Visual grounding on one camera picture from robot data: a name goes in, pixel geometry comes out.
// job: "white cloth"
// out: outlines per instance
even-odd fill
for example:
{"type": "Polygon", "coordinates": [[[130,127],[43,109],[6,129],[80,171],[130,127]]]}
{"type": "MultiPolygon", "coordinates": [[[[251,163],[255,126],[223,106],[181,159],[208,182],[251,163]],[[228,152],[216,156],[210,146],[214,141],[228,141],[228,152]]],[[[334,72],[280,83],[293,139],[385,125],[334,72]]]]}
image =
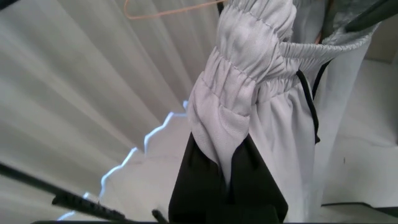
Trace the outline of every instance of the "white cloth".
{"type": "MultiPolygon", "coordinates": [[[[328,30],[331,34],[323,39],[322,44],[316,45],[292,41],[311,42],[316,39],[322,24],[315,26],[309,22],[302,26],[301,23],[316,18],[322,21],[322,13],[311,12],[325,10],[325,2],[230,1],[220,17],[216,47],[192,90],[188,104],[193,136],[203,153],[221,166],[227,183],[233,152],[251,133],[289,204],[287,218],[290,222],[309,220],[311,203],[317,201],[310,196],[317,186],[321,186],[313,185],[315,129],[296,71],[301,70],[312,86],[324,63],[366,46],[375,30],[371,27],[347,34],[343,27],[361,12],[359,9],[366,9],[370,0],[365,3],[353,1],[356,5],[352,7],[356,10],[351,11],[342,7],[346,5],[339,1],[335,2],[332,10],[335,16],[328,17],[323,25],[332,27],[331,31],[328,30]],[[296,14],[301,21],[295,20],[296,14]],[[294,27],[308,29],[308,32],[292,36],[294,27]]],[[[337,59],[334,59],[337,63],[329,66],[328,77],[338,74],[332,82],[337,89],[328,89],[323,94],[328,102],[323,102],[325,106],[320,113],[327,122],[321,121],[321,124],[340,122],[339,114],[343,113],[349,94],[341,98],[333,93],[340,91],[340,84],[343,93],[350,92],[352,83],[340,82],[345,82],[341,78],[343,75],[350,80],[355,78],[363,54],[360,52],[353,57],[355,60],[349,66],[341,63],[351,62],[337,59]],[[328,113],[332,105],[337,107],[331,110],[334,114],[328,113]]],[[[337,128],[338,125],[333,125],[329,132],[337,131],[337,128]]],[[[324,129],[328,126],[321,126],[320,133],[327,133],[324,129]]],[[[322,134],[320,138],[321,142],[327,142],[322,146],[327,149],[333,145],[335,135],[322,134]]]]}

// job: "blue light strip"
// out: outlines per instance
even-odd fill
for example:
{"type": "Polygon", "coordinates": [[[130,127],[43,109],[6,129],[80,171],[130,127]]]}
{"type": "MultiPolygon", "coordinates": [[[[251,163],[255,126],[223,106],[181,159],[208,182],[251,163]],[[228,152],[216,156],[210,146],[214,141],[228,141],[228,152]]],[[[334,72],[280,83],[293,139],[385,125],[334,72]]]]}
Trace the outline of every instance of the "blue light strip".
{"type": "MultiPolygon", "coordinates": [[[[182,105],[183,105],[183,107],[184,107],[185,109],[187,109],[188,101],[185,100],[185,101],[182,103],[182,105]]],[[[169,121],[171,120],[171,118],[174,117],[174,116],[176,116],[176,117],[185,117],[185,116],[187,116],[187,114],[186,114],[186,113],[174,113],[174,112],[170,112],[170,113],[167,115],[167,117],[165,118],[165,120],[164,120],[164,122],[163,122],[163,124],[162,124],[161,126],[155,128],[155,129],[153,129],[150,133],[148,133],[147,135],[145,135],[145,138],[144,138],[144,152],[145,152],[145,155],[147,154],[147,147],[148,147],[149,139],[150,139],[154,134],[156,134],[156,133],[158,133],[159,131],[163,130],[163,129],[169,124],[169,121]]],[[[99,195],[98,195],[98,200],[100,200],[101,197],[102,197],[102,196],[104,195],[104,193],[105,193],[105,183],[106,183],[106,179],[107,179],[113,172],[115,172],[116,170],[123,168],[124,165],[126,165],[127,161],[132,157],[132,155],[133,155],[137,150],[138,150],[137,147],[132,148],[131,151],[129,152],[129,154],[127,155],[127,157],[123,160],[122,164],[120,164],[120,165],[118,165],[118,166],[116,166],[116,167],[113,167],[113,168],[112,168],[111,170],[109,170],[104,176],[102,176],[102,178],[101,178],[101,192],[100,192],[99,195]]],[[[86,193],[83,195],[83,198],[87,198],[88,196],[89,196],[89,193],[86,192],[86,193]]],[[[70,217],[70,216],[72,216],[72,215],[74,215],[74,214],[75,214],[75,211],[70,211],[70,212],[68,212],[68,213],[65,213],[65,214],[63,214],[61,217],[59,217],[59,218],[57,219],[57,221],[64,220],[65,218],[68,218],[68,217],[70,217]]]]}

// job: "pleated curtain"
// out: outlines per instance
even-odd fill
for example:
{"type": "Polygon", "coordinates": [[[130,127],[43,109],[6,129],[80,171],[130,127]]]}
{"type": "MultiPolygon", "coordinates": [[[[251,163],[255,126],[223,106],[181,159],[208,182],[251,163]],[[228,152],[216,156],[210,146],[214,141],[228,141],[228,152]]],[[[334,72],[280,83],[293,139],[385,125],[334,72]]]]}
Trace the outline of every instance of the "pleated curtain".
{"type": "MultiPolygon", "coordinates": [[[[130,0],[132,15],[207,0],[130,0]]],[[[0,161],[83,195],[172,111],[215,44],[215,5],[132,21],[124,0],[20,0],[0,12],[0,161]]],[[[1,223],[55,220],[52,196],[0,177],[1,223]]]]}

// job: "hanging clothing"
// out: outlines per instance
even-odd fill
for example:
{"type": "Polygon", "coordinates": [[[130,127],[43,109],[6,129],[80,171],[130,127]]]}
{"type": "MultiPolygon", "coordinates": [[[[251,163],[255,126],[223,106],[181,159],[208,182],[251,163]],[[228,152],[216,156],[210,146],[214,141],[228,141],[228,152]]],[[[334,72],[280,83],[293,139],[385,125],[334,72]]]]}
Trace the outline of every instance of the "hanging clothing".
{"type": "Polygon", "coordinates": [[[324,0],[231,0],[220,17],[189,99],[193,137],[228,184],[233,153],[250,133],[289,222],[309,221],[320,205],[323,170],[376,29],[344,26],[374,2],[335,0],[326,11],[324,0]],[[321,44],[311,44],[319,33],[321,44]]]}

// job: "orange cable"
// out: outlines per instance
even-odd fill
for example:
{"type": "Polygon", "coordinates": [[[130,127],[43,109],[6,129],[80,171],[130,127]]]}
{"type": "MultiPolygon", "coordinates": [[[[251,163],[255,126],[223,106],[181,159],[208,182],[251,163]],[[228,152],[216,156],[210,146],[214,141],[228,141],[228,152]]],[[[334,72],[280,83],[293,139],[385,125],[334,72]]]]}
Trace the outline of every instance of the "orange cable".
{"type": "Polygon", "coordinates": [[[183,7],[181,9],[174,9],[174,10],[168,10],[168,11],[163,11],[157,14],[152,14],[152,15],[144,15],[144,16],[130,16],[127,13],[127,4],[129,3],[129,0],[126,0],[124,2],[124,7],[123,7],[123,11],[124,11],[124,15],[128,18],[128,19],[150,19],[150,18],[155,18],[155,17],[159,17],[159,16],[165,16],[165,15],[169,15],[169,14],[175,14],[175,13],[179,13],[179,12],[186,12],[192,9],[198,9],[201,7],[206,7],[206,6],[210,6],[212,4],[217,4],[219,2],[223,2],[223,1],[227,1],[227,0],[217,0],[214,2],[208,2],[208,3],[203,3],[203,4],[198,4],[196,6],[189,6],[189,7],[183,7]]]}

